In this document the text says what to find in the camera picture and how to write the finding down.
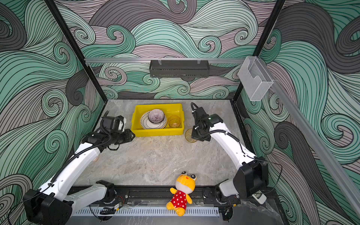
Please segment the pink transparent cup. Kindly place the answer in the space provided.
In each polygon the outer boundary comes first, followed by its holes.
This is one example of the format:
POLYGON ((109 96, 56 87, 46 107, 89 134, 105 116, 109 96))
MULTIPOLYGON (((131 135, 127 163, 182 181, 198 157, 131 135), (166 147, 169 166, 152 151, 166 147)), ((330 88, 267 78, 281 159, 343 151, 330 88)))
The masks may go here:
POLYGON ((172 115, 168 119, 169 127, 178 128, 181 125, 181 118, 177 115, 172 115))

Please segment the amber transparent cup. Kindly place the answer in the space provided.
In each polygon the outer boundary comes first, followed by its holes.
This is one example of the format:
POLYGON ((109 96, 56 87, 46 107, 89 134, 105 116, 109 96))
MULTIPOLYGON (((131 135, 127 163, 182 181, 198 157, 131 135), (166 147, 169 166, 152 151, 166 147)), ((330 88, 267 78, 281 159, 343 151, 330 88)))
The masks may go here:
POLYGON ((192 130, 193 129, 190 128, 185 132, 185 139, 190 143, 195 143, 197 140, 192 137, 192 130))

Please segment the brown striped bowl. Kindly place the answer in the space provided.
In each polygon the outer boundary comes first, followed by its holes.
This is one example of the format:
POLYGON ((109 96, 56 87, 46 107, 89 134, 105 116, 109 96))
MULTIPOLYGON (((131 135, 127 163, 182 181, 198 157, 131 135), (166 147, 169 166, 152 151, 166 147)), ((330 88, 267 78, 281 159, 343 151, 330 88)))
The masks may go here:
POLYGON ((153 124, 160 124, 165 119, 165 114, 160 109, 149 111, 148 120, 153 124))

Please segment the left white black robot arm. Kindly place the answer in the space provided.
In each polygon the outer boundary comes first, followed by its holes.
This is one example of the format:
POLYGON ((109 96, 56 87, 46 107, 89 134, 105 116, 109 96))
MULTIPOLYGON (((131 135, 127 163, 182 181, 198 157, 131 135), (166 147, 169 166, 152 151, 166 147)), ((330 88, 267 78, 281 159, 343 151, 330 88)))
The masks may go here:
POLYGON ((125 129, 126 119, 104 114, 100 127, 85 136, 74 155, 38 190, 30 189, 23 196, 27 219, 38 225, 64 225, 82 208, 97 201, 112 204, 117 192, 114 184, 100 180, 89 188, 69 194, 83 171, 111 145, 120 146, 135 138, 125 129))

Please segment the yellow rimmed dotted plate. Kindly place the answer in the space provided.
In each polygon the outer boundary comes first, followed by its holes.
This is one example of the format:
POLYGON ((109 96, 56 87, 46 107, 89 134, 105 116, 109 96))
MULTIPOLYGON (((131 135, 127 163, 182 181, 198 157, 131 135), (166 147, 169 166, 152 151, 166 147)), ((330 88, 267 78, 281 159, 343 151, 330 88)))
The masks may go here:
POLYGON ((144 113, 140 118, 140 125, 143 129, 162 129, 167 125, 167 116, 164 115, 164 119, 160 123, 152 123, 149 119, 150 111, 144 113))

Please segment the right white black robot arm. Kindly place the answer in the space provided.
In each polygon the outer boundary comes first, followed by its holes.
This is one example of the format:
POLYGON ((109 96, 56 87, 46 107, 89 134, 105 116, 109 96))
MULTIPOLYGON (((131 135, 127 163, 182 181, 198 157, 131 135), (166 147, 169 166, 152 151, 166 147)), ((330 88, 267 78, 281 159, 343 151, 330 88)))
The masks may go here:
POLYGON ((234 178, 217 185, 219 196, 238 196, 241 199, 252 197, 260 204, 265 203, 267 197, 261 189, 268 185, 268 161, 249 151, 217 114, 208 115, 195 103, 190 105, 195 122, 192 138, 199 141, 215 140, 228 154, 237 170, 234 178))

